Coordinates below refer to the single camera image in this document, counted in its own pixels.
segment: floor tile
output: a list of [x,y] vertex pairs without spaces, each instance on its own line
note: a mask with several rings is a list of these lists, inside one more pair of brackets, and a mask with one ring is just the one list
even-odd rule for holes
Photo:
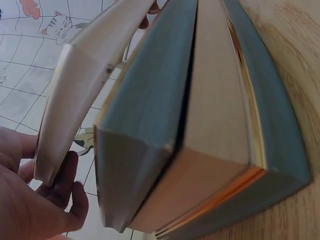
[[151,234],[145,234],[145,238],[144,240],[157,240],[155,233],[151,233]]
[[120,234],[116,230],[103,227],[100,220],[98,198],[87,194],[89,200],[89,212],[84,222],[83,228],[78,231],[68,233],[68,237],[75,240],[105,239],[105,240],[130,240],[132,230],[126,229]]
[[110,79],[110,78],[106,81],[101,92],[99,93],[99,95],[96,97],[94,103],[92,104],[93,108],[101,109],[102,104],[105,102],[105,100],[106,100],[107,96],[109,95],[115,82],[116,82],[116,80]]
[[44,39],[39,52],[32,65],[37,67],[55,69],[62,51],[63,45],[57,45],[56,40]]
[[4,35],[0,45],[0,56],[2,61],[11,62],[15,56],[22,36]]
[[54,74],[54,70],[32,66],[15,89],[40,95],[48,86]]
[[103,0],[68,0],[70,15],[73,18],[93,19],[101,13]]
[[10,94],[12,89],[0,86],[0,104],[6,99],[6,97]]
[[42,181],[32,179],[29,184],[29,187],[32,188],[33,190],[37,190],[41,184],[42,184]]
[[13,89],[30,67],[12,62],[0,62],[0,68],[1,77],[5,79],[2,86]]
[[23,133],[23,134],[29,134],[29,135],[37,135],[38,134],[38,131],[35,131],[35,130],[31,129],[30,127],[24,126],[22,124],[19,124],[16,131]]
[[144,232],[134,230],[131,240],[145,240],[146,236]]
[[0,105],[0,116],[21,123],[38,96],[13,90]]
[[46,86],[46,88],[44,89],[44,91],[42,92],[42,96],[48,97],[49,94],[51,92],[51,81],[50,83]]
[[107,8],[109,8],[113,3],[115,2],[115,0],[103,0],[103,6],[102,6],[102,10],[106,10]]
[[97,195],[97,184],[96,184],[96,164],[93,162],[89,175],[85,181],[84,191],[89,194]]
[[0,127],[5,127],[8,129],[15,130],[18,127],[19,123],[6,119],[0,116]]
[[100,111],[99,109],[90,108],[81,124],[81,128],[82,129],[92,128],[99,111]]
[[27,162],[31,161],[32,159],[27,159],[27,158],[22,158],[20,160],[20,166],[23,165],[23,164],[26,164]]
[[[86,149],[84,147],[79,146],[75,142],[73,142],[70,150],[77,152],[79,155],[82,151]],[[90,149],[89,152],[87,152],[85,155],[79,156],[78,168],[76,170],[76,176],[75,176],[76,181],[79,181],[82,184],[85,183],[85,180],[89,173],[90,166],[93,163],[94,158],[95,158],[95,153],[93,149]]]
[[109,78],[116,80],[119,77],[120,73],[121,73],[121,69],[116,67],[111,73]]
[[23,119],[22,124],[38,131],[40,129],[40,124],[45,111],[46,104],[47,97],[39,96],[39,98],[36,100],[28,114]]
[[23,36],[12,62],[31,65],[43,42],[43,38]]

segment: book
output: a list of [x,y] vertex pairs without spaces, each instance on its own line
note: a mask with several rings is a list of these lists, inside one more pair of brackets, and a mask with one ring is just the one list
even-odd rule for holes
[[95,121],[102,222],[118,232],[129,226],[175,148],[196,8],[196,0],[166,3]]
[[249,168],[245,99],[232,39],[222,8],[203,5],[199,2],[183,143],[130,225],[142,232],[180,218]]
[[39,130],[34,178],[51,186],[104,83],[153,0],[120,0],[65,44]]
[[[224,25],[229,31],[224,43],[220,43],[221,49],[223,45],[233,49],[242,83],[248,135],[243,141],[249,143],[249,164],[201,204],[157,229],[158,239],[191,240],[216,231],[276,204],[310,181],[304,144],[287,92],[259,34],[237,1],[199,1],[192,80],[197,79],[196,68],[203,67],[197,63],[205,62],[202,57],[208,51],[210,40],[213,43],[217,39],[218,25]],[[191,90],[190,108],[194,102],[192,97]]]

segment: stack of books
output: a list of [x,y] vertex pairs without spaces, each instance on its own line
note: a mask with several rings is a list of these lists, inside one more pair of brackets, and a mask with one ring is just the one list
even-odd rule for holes
[[[140,12],[130,16],[136,18],[128,25],[132,31],[121,36],[127,37],[121,46],[113,43],[118,50],[112,56],[123,53],[124,43],[152,4],[139,1]],[[98,79],[119,60],[119,55],[110,61],[102,54],[97,59],[87,39],[109,41],[96,48],[111,46],[107,32],[105,39],[97,40],[102,36],[97,22],[115,18],[112,11],[120,12],[120,3],[125,8],[130,0],[115,3],[70,42],[67,55],[77,60],[61,56],[35,164],[38,179],[48,185],[99,93],[98,83],[103,85]],[[73,51],[82,42],[92,62],[80,76],[68,68],[84,63]],[[85,71],[95,71],[95,77],[88,79]],[[66,95],[62,83],[71,81],[72,74],[82,85],[68,89],[76,96],[87,86],[87,102],[76,104],[73,122],[67,123],[62,113],[53,121],[47,116],[58,109],[58,98]],[[88,90],[94,81],[96,88]],[[61,123],[74,126],[60,143],[59,155],[46,152],[44,134],[67,134],[55,132]],[[103,225],[119,232],[127,227],[155,231],[158,239],[188,240],[216,231],[276,204],[310,181],[303,140],[282,80],[236,0],[168,0],[130,53],[95,120],[94,152]],[[48,154],[57,169],[50,176],[44,170]]]

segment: grout line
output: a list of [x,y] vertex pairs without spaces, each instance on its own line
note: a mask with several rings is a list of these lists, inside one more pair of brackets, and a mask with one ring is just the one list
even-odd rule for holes
[[86,175],[86,177],[85,177],[84,183],[83,183],[83,187],[85,186],[85,184],[86,184],[86,182],[87,182],[87,179],[88,179],[88,176],[89,176],[90,170],[91,170],[91,168],[92,168],[92,165],[94,164],[94,161],[95,161],[95,159],[93,159],[93,160],[92,160],[92,162],[91,162],[91,165],[90,165],[89,171],[88,171],[88,173],[87,173],[87,175]]
[[134,230],[132,229],[130,240],[132,240],[133,236],[134,236]]
[[7,35],[7,36],[23,36],[23,37],[28,37],[28,38],[37,38],[37,39],[48,39],[48,40],[55,40],[54,38],[49,38],[45,36],[31,36],[31,35],[21,35],[21,34],[13,34],[13,33],[3,33],[2,35]]
[[66,4],[67,4],[67,6],[68,6],[69,17],[71,18],[70,7],[69,7],[69,0],[66,0]]
[[16,124],[20,124],[20,122],[15,121],[15,120],[12,120],[12,119],[10,119],[10,118],[7,118],[7,117],[5,117],[5,116],[2,116],[1,114],[0,114],[0,117],[2,117],[2,118],[4,118],[4,119],[7,119],[7,120],[10,120],[10,121],[12,121],[12,122],[14,122],[14,123],[16,123]]
[[[55,16],[41,16],[42,18],[54,18]],[[20,16],[20,17],[7,17],[7,18],[1,18],[1,21],[3,20],[11,20],[11,19],[30,19],[33,18],[32,16]],[[87,21],[91,21],[91,19],[87,19],[87,18],[82,18],[82,17],[75,17],[75,16],[71,16],[72,19],[80,19],[80,20],[87,20]]]
[[18,128],[20,125],[28,128],[28,129],[30,129],[30,130],[33,130],[33,131],[35,131],[35,132],[37,132],[37,133],[39,132],[38,130],[35,130],[35,129],[33,129],[32,127],[29,127],[29,126],[27,126],[27,125],[25,125],[25,124],[23,124],[23,123],[19,123],[19,125],[16,127],[15,130],[17,130],[17,128]]
[[0,62],[9,63],[9,64],[24,65],[24,66],[35,67],[35,68],[40,68],[40,69],[48,69],[48,70],[53,70],[53,71],[55,70],[55,69],[49,68],[49,67],[35,66],[35,65],[32,65],[32,64],[24,64],[24,63],[19,63],[19,62],[14,62],[14,61],[4,61],[4,60],[0,60]]
[[16,30],[16,31],[17,31],[17,25],[18,25],[18,23],[19,23],[19,21],[20,21],[21,11],[20,11],[20,7],[19,7],[19,4],[17,3],[17,1],[15,1],[15,4],[16,4],[16,6],[17,6],[18,10],[19,10],[19,17],[18,17],[18,21],[16,21],[15,26],[14,26],[14,30]]
[[4,87],[6,89],[11,89],[11,90],[16,90],[16,91],[19,91],[19,92],[23,92],[23,93],[26,93],[26,94],[32,94],[32,95],[36,95],[36,96],[41,96],[40,94],[36,94],[36,93],[33,93],[33,92],[28,92],[28,91],[23,91],[23,90],[20,90],[20,89],[16,89],[16,88],[11,88],[11,87],[8,87],[8,86],[1,86],[1,87]]
[[17,53],[17,51],[18,51],[18,48],[19,48],[19,46],[20,46],[20,43],[21,43],[21,40],[22,40],[22,34],[21,35],[19,35],[20,36],[20,39],[19,39],[19,42],[18,42],[18,45],[16,46],[16,49],[15,49],[15,51],[14,51],[14,54],[13,54],[13,56],[11,57],[11,60],[10,61],[6,61],[5,63],[8,63],[5,67],[4,67],[4,69],[6,69],[8,66],[9,66],[9,64],[12,62],[12,60],[15,58],[15,55],[16,55],[16,53]]
[[86,194],[89,194],[89,195],[92,195],[92,196],[96,196],[96,197],[98,197],[98,195],[95,195],[95,194],[90,193],[90,192],[86,192],[86,191],[85,191],[85,193],[86,193]]

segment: cartoon cat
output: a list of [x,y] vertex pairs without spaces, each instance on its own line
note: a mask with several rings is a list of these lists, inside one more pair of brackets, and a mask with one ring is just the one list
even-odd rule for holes
[[22,11],[26,16],[32,16],[33,19],[40,18],[40,9],[34,0],[19,0],[22,5]]
[[88,23],[72,25],[71,17],[54,11],[54,18],[41,33],[56,38],[56,44],[61,45],[64,42],[69,42],[80,29],[85,28],[87,25]]

